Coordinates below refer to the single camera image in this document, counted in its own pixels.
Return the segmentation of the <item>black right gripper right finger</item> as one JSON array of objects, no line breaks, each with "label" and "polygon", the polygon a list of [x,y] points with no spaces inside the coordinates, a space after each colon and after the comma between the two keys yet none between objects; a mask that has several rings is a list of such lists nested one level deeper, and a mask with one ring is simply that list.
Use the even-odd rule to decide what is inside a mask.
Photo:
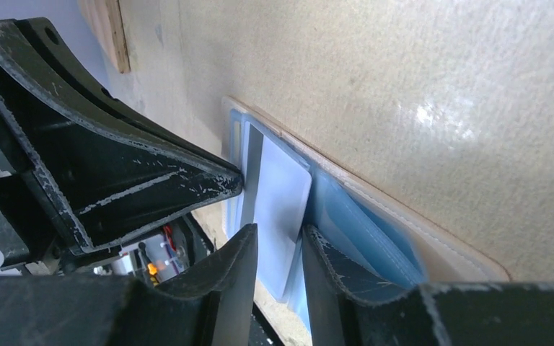
[{"label": "black right gripper right finger", "polygon": [[302,258],[315,345],[554,345],[554,283],[402,288],[349,259],[313,226]]}]

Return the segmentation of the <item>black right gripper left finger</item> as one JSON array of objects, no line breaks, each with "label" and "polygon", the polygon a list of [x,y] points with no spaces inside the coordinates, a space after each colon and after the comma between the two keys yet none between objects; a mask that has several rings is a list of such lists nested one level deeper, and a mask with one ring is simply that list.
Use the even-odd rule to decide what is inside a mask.
[{"label": "black right gripper left finger", "polygon": [[0,345],[246,345],[258,228],[156,286],[130,276],[0,275]]}]

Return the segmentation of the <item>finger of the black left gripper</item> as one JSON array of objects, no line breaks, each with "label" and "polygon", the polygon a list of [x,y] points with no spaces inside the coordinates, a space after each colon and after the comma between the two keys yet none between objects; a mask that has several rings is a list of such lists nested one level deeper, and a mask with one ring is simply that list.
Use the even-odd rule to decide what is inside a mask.
[{"label": "finger of the black left gripper", "polygon": [[5,270],[50,250],[99,261],[241,193],[241,171],[139,114],[43,17],[0,20],[0,251]]}]

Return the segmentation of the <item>white striped credit card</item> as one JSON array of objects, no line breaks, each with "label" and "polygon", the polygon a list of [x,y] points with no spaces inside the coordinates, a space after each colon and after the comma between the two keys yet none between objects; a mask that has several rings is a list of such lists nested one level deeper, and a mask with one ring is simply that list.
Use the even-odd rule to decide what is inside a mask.
[{"label": "white striped credit card", "polygon": [[257,225],[258,278],[274,299],[285,303],[312,183],[309,164],[270,131],[246,122],[242,171],[240,223]]}]

